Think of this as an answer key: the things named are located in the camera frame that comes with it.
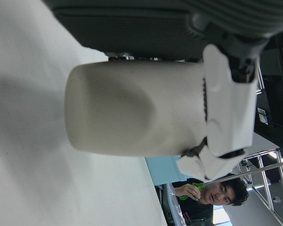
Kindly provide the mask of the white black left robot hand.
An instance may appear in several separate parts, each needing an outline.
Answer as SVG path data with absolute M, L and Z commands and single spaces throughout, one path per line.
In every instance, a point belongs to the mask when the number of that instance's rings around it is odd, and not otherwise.
M 178 156 L 181 173 L 226 175 L 252 145 L 257 61 L 283 32 L 283 0 L 47 0 L 84 47 L 64 98 L 74 149 Z

